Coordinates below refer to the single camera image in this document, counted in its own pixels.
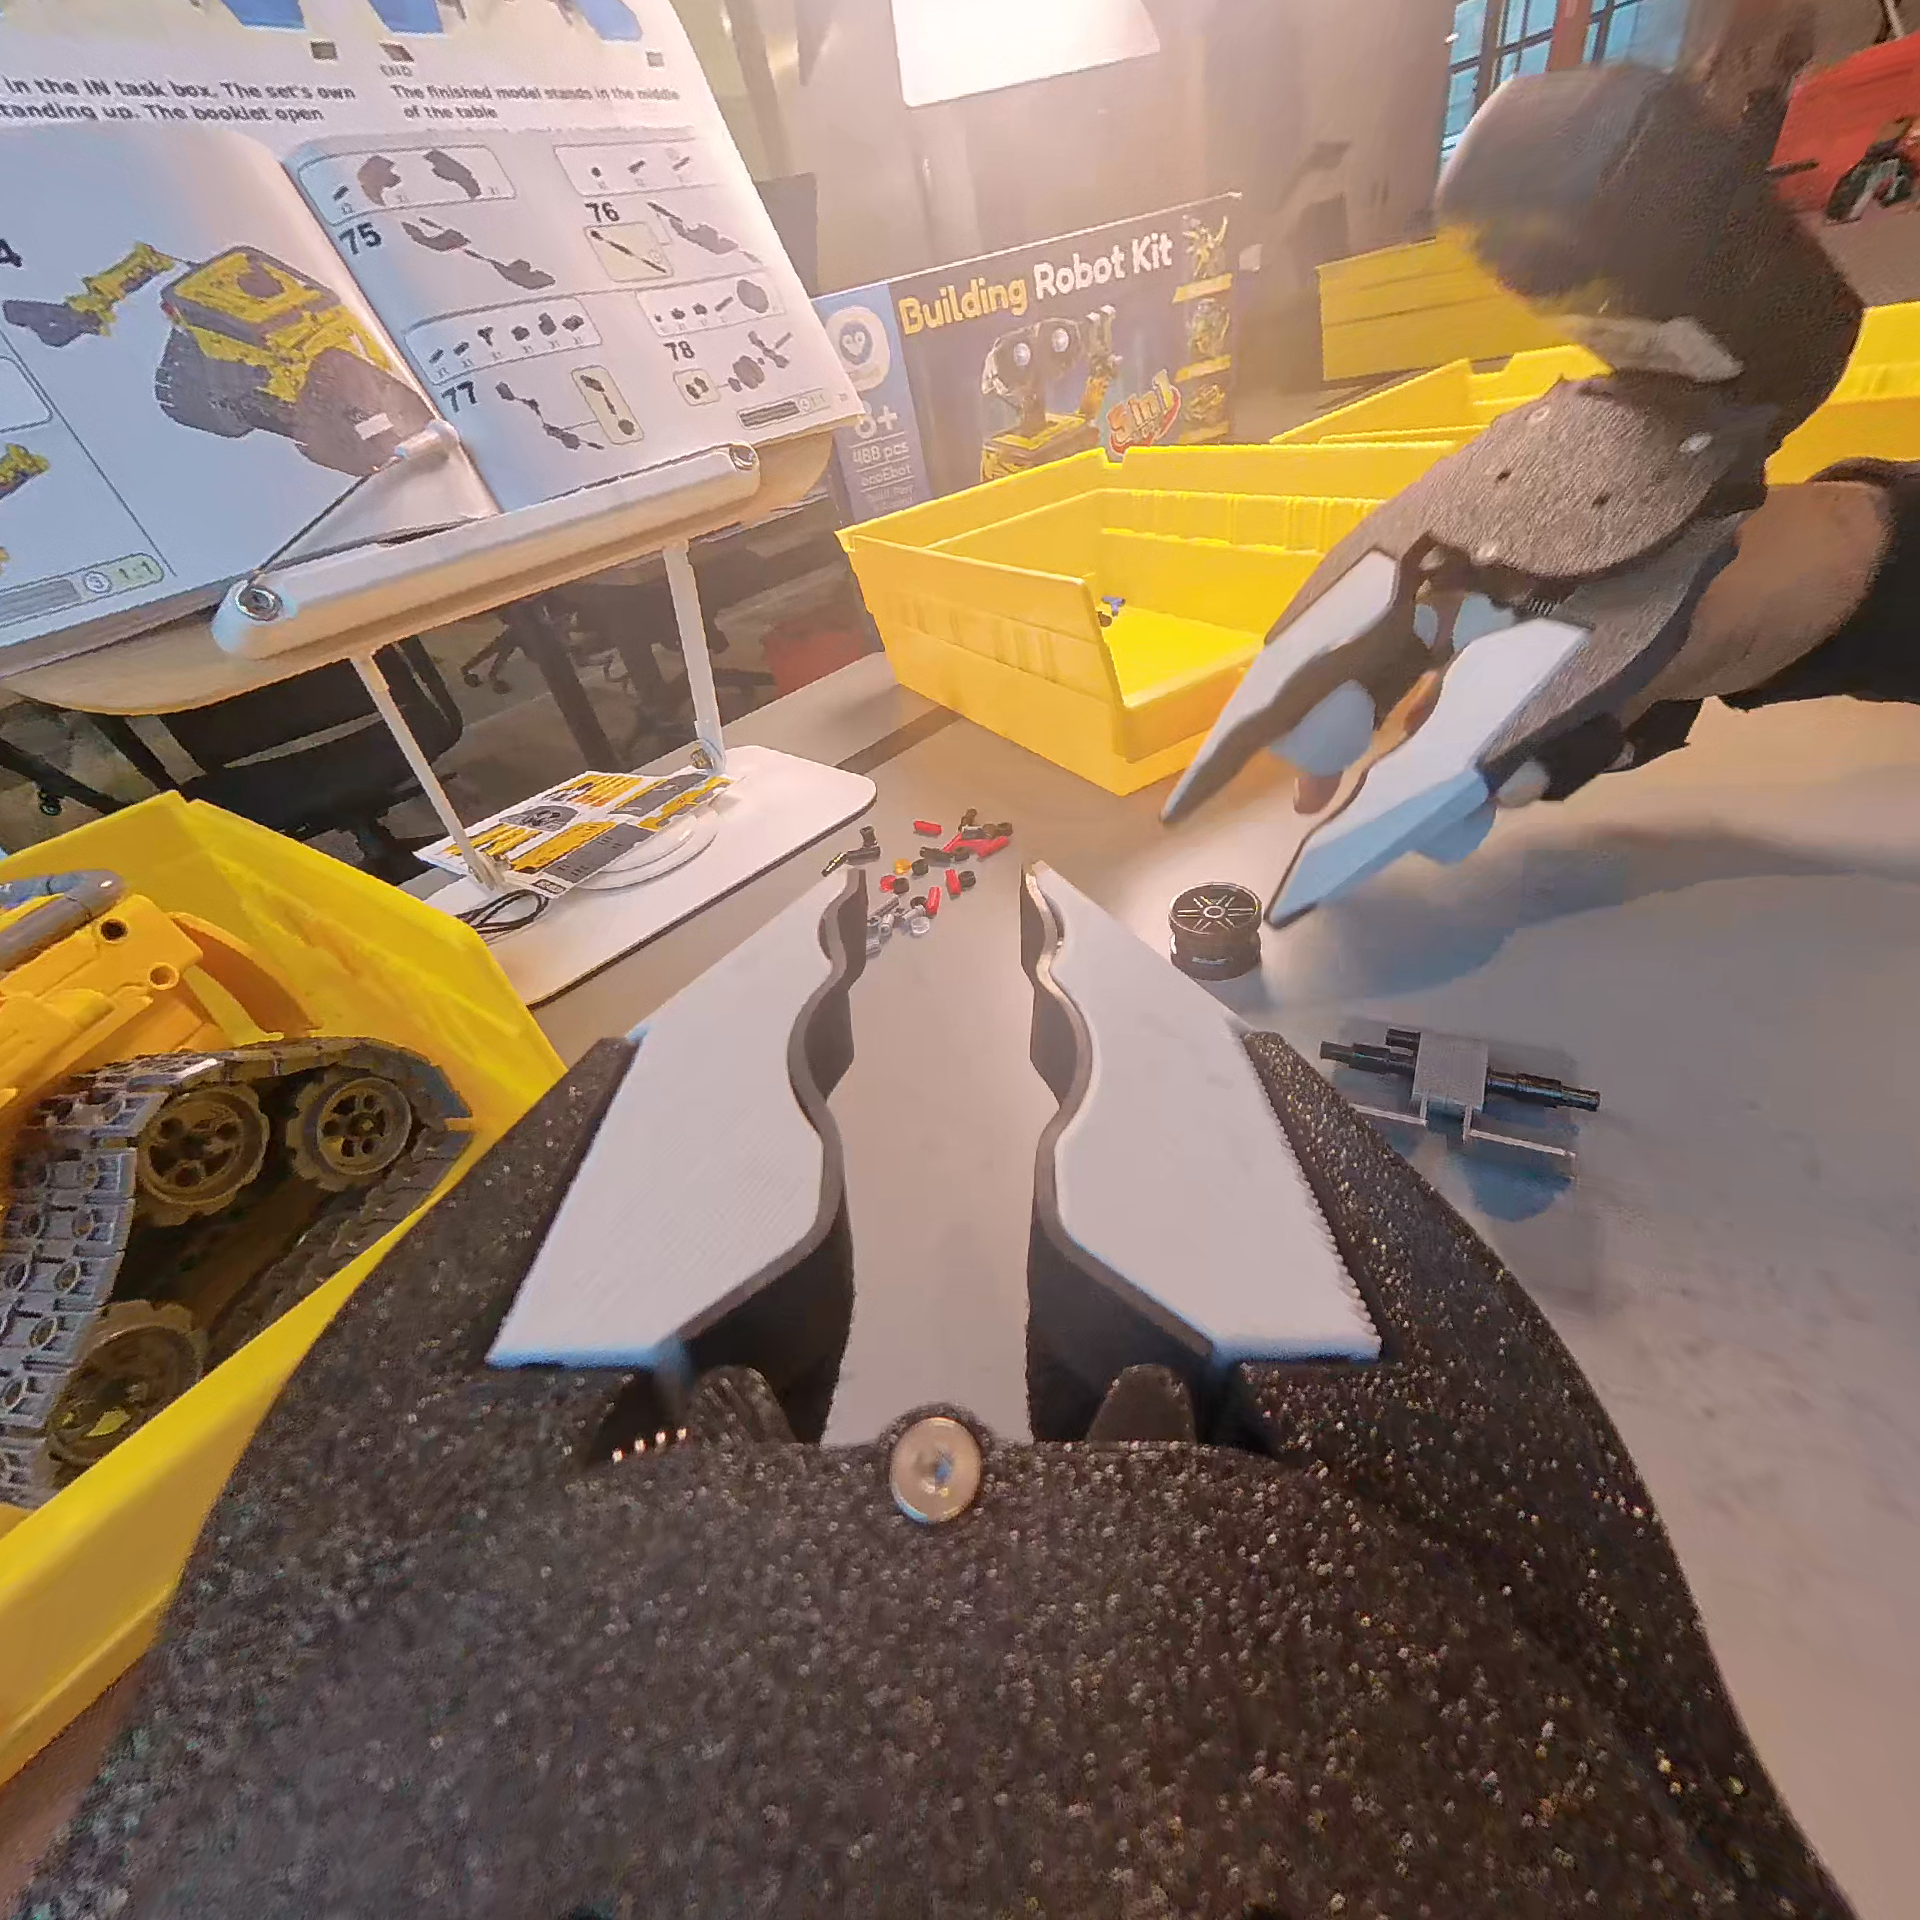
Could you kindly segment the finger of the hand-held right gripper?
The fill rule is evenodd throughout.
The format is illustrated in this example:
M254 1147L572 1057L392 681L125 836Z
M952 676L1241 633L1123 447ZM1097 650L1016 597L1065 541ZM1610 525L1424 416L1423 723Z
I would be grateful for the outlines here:
M1551 617L1474 640L1440 676L1423 729L1376 757L1328 822L1306 831L1268 925L1283 929L1411 854L1460 862L1486 841L1501 806L1545 797L1545 757L1502 774L1486 763L1520 705L1586 648L1586 628Z
M1192 817L1263 749L1328 797L1423 681L1416 597L1402 560L1370 552L1294 605L1178 774L1162 822Z

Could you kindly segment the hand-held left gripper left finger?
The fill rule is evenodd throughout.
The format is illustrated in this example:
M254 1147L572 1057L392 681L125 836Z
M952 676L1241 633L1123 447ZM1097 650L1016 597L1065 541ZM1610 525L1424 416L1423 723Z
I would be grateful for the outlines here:
M636 1023L489 1368L617 1370L661 1398L749 1370L824 1440L855 1320L831 1091L867 913L864 877L821 878Z

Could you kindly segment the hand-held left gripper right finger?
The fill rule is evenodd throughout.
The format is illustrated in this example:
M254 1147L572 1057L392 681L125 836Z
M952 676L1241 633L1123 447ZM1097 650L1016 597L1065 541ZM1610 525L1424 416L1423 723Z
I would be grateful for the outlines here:
M1080 1445L1127 1370L1198 1427L1246 1368L1370 1368L1380 1331L1253 1053L1253 1032L1050 863L1022 868L1033 1158L1027 1417Z

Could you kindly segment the black spoked toy wheel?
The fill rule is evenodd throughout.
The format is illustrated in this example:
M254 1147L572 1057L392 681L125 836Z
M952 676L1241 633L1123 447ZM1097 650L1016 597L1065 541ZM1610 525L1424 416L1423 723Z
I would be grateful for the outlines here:
M1199 981L1263 966L1263 901L1241 883L1199 883L1171 901L1171 963Z

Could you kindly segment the silver panel toy piece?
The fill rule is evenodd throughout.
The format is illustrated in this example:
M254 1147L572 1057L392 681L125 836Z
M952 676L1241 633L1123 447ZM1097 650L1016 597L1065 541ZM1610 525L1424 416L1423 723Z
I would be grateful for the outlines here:
M1545 1177L1575 1183L1578 1151L1533 1135L1488 1125L1497 1101L1539 1112L1600 1112L1600 1093L1556 1075L1501 1069L1493 1048L1474 1038L1390 1028L1380 1041L1352 1046L1341 1057L1352 1071L1402 1081L1397 1108L1360 1101L1354 1112L1390 1129L1447 1135L1466 1155L1511 1163Z

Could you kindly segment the printed task sheet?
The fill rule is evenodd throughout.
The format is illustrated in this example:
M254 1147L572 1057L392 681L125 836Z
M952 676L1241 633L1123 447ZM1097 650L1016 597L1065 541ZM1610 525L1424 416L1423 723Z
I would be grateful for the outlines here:
M4 131L713 133L671 5L4 5Z

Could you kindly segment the wide yellow plastic bin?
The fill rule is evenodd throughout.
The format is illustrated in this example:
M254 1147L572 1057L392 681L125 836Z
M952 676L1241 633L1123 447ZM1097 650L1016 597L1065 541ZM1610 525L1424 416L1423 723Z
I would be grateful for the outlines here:
M1337 541L1447 442L1086 452L841 536L903 686L1090 779L1178 774ZM1114 623L1097 597L1123 595Z

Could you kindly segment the yellow black sticker sheet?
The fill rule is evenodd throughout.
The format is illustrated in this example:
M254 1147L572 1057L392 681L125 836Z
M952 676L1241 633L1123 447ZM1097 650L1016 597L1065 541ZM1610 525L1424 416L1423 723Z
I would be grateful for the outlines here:
M736 782L703 763L668 774L585 771L474 829L484 897L628 889L686 868L713 847L716 806Z

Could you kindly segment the deep yellow plastic bin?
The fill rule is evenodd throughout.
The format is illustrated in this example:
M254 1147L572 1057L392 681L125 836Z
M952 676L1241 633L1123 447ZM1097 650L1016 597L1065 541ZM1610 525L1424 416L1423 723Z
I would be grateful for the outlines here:
M407 1046L455 1081L474 1125L444 1185L386 1240L293 1300L191 1391L35 1510L4 1505L4 1781L20 1777L73 1718L154 1642L181 1569L300 1358L396 1240L451 1190L541 1093L560 1061L512 991L455 966L428 997L418 970L389 970L364 939L322 939L293 910L313 848L215 806L163 795L4 858L8 878L114 872L173 916L215 925L318 1016L322 1035Z

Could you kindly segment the pile of small building parts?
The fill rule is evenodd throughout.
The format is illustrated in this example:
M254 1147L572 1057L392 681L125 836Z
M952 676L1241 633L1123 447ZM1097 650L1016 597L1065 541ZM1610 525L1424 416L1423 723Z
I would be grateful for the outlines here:
M910 820L910 840L862 822L856 840L824 862L824 878L867 878L867 958L922 939L936 921L978 885L978 872L1016 841L1011 820L969 810L956 822Z

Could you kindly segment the robot kit box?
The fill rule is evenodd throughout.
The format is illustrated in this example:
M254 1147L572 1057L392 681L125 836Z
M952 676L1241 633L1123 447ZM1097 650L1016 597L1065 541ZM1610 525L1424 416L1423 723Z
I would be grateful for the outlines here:
M1207 197L821 297L862 397L841 525L1082 452L1231 440L1236 248L1241 197Z

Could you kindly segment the red wheeled cart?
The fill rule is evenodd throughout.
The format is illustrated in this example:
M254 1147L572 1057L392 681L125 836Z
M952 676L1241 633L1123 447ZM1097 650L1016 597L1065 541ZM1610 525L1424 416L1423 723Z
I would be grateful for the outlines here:
M1807 222L1855 227L1916 208L1916 33L1794 84L1768 177Z

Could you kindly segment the yellow tracked toy robot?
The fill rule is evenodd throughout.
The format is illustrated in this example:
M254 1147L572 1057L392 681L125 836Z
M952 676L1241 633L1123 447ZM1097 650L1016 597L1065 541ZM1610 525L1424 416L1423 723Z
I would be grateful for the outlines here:
M4 883L4 1505L35 1510L403 1226L468 1145L428 1057L114 872Z

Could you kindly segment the black office chair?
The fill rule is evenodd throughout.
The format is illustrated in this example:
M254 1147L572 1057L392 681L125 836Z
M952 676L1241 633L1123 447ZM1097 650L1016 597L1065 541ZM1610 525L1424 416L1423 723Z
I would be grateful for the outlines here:
M396 831L426 792L350 666L160 715L4 693L8 854L154 795L206 800L386 883L415 883L440 836Z

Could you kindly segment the studio light panel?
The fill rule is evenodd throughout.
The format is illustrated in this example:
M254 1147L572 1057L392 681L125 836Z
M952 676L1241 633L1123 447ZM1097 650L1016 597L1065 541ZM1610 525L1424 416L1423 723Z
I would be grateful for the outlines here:
M904 107L1154 59L1144 5L889 5Z

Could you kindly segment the instruction booklet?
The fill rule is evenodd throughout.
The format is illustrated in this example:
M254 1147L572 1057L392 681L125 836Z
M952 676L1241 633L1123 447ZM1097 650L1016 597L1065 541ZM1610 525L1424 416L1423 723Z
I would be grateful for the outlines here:
M276 656L756 513L856 414L733 141L666 90L4 113L4 655Z

